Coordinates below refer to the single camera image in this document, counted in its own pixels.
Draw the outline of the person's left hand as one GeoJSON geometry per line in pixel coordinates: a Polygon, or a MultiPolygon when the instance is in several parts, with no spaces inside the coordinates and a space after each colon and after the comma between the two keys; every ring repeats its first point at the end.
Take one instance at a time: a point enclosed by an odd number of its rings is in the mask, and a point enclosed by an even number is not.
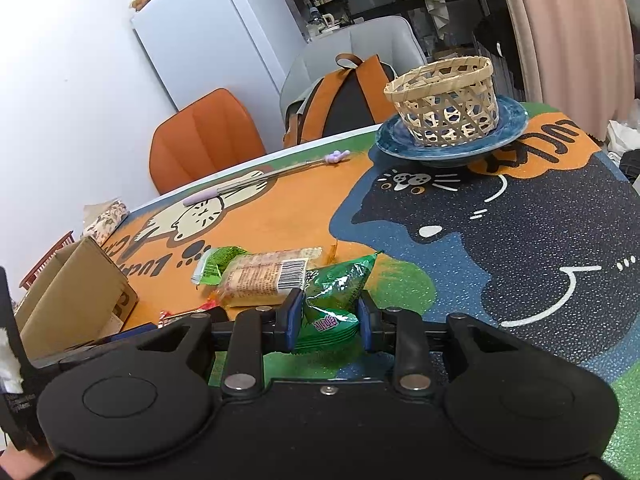
{"type": "Polygon", "coordinates": [[[1,478],[30,479],[47,466],[51,460],[53,460],[53,455],[48,448],[19,451],[9,446],[2,452],[0,457],[1,478]]]}

